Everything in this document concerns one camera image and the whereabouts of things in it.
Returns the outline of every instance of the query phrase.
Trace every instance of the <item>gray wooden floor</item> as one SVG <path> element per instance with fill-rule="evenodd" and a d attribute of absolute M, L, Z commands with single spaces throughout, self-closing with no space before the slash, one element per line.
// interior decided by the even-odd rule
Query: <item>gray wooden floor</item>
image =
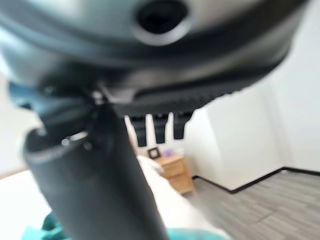
<path fill-rule="evenodd" d="M 320 177 L 281 172 L 234 195 L 201 179 L 189 197 L 234 240 L 320 240 Z"/>

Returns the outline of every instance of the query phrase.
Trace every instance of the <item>white wall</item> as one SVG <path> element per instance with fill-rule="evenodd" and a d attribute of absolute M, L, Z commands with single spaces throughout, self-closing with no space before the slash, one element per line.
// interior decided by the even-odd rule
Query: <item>white wall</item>
<path fill-rule="evenodd" d="M 7 81 L 0 76 L 0 175 L 24 167 L 19 140 L 39 122 L 35 115 L 14 108 L 7 96 Z"/>
<path fill-rule="evenodd" d="M 267 77 L 289 167 L 320 172 L 320 0 L 311 2 L 282 65 Z"/>
<path fill-rule="evenodd" d="M 186 125 L 183 145 L 191 174 L 223 185 L 223 160 L 205 107 Z"/>

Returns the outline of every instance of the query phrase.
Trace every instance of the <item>bed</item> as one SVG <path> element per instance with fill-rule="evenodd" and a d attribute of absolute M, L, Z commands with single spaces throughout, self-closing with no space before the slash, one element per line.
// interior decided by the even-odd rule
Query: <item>bed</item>
<path fill-rule="evenodd" d="M 143 156 L 138 156 L 138 160 L 167 228 L 202 229 L 227 236 L 209 224 L 188 200 L 160 176 L 159 165 Z M 0 239 L 19 240 L 27 226 L 40 229 L 50 211 L 29 171 L 0 180 Z"/>

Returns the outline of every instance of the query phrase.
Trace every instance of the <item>bedroom wall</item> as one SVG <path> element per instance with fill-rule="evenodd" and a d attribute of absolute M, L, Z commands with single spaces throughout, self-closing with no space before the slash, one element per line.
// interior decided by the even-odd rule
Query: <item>bedroom wall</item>
<path fill-rule="evenodd" d="M 259 92 L 261 83 L 207 106 L 223 164 L 223 186 L 233 190 L 284 166 Z"/>
<path fill-rule="evenodd" d="M 320 0 L 311 1 L 286 61 L 267 80 L 275 131 L 293 168 L 320 172 Z"/>

